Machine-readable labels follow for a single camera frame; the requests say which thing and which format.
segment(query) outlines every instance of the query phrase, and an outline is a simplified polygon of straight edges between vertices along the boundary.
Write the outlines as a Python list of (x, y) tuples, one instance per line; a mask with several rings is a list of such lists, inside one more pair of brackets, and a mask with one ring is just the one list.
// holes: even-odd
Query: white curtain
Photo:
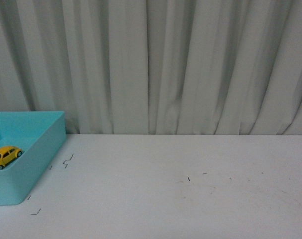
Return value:
[(0, 111), (68, 133), (302, 135), (302, 0), (0, 0)]

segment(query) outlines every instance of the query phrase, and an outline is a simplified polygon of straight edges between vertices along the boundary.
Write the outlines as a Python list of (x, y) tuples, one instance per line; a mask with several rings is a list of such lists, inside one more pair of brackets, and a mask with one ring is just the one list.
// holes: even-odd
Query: table surface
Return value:
[(68, 135), (9, 238), (302, 239), (302, 136)]

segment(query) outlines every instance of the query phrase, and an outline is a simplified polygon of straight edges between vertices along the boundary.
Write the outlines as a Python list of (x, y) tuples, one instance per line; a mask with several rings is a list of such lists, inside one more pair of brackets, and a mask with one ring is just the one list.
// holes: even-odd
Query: toy car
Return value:
[(0, 170), (5, 168), (9, 163), (21, 157), (22, 150), (14, 146), (5, 146), (0, 148)]

